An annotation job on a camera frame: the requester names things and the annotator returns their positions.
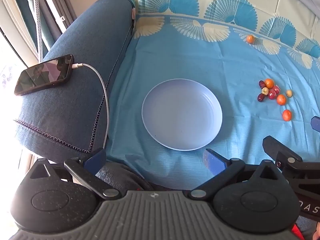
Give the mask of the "small orange lowest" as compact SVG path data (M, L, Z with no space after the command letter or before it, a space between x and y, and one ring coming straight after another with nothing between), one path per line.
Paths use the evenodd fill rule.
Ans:
M282 113L282 118L284 121L291 121L292 112L289 109L284 110Z

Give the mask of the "tan longan fruit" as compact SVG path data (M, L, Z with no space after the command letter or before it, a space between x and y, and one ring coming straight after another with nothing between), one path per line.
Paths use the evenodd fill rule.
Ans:
M288 90L286 91L286 95L287 95L287 97L289 97L289 98L292 97L292 90L289 90L289 89L288 89Z

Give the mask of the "red candy fruit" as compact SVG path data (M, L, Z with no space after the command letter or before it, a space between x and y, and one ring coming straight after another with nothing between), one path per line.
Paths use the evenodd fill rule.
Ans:
M278 95L280 94L280 88L277 85L274 85L272 90Z

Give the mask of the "red cherry tomato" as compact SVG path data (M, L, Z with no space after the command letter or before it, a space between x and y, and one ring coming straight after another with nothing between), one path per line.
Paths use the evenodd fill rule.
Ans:
M274 100L274 99L276 99L276 97L277 97L276 91L274 89L269 90L268 98L270 100Z

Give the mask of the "yellow-red small apple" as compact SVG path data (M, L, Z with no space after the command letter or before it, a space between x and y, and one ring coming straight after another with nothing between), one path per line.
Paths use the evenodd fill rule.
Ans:
M264 94L264 96L268 96L269 95L269 89L267 87L264 87L262 90L261 90L261 93Z

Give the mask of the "dark red jujube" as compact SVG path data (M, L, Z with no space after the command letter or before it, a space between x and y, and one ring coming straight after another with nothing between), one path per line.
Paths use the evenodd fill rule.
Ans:
M260 88L265 88L266 87L266 85L265 85L263 80L259 81L259 86L260 86Z
M262 94L262 93L260 93L260 94L258 95L258 97L257 97L257 100L258 100L259 102L263 102L264 99L265 99L265 95Z

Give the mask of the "small orange top cluster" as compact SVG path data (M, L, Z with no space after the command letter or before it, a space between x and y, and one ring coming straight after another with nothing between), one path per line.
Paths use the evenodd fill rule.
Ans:
M272 79L265 79L264 83L268 89L272 89L274 87L274 81Z

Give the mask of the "light blue round plate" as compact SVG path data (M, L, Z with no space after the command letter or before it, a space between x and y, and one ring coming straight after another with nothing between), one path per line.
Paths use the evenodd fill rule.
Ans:
M142 121L159 144L194 151L210 144L222 126L222 108L206 86L188 79L157 84L142 103Z

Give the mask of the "blue patterned cloth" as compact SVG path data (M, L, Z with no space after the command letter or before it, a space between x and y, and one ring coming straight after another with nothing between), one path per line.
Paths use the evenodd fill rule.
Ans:
M199 82L222 108L209 148L258 164L271 135L306 161L319 160L319 17L299 0L131 0L135 33L111 94L107 158L152 183L192 189L211 177L203 149L175 151L156 142L142 121L142 103L157 84ZM255 41L249 44L247 35ZM286 104L257 100L272 79ZM292 90L292 97L286 91ZM282 113L289 109L291 121Z

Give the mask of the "black smartphone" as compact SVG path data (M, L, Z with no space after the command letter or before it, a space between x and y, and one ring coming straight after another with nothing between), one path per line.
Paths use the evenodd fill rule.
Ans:
M66 83L73 63L74 56L67 54L25 69L16 82L14 94L23 96Z

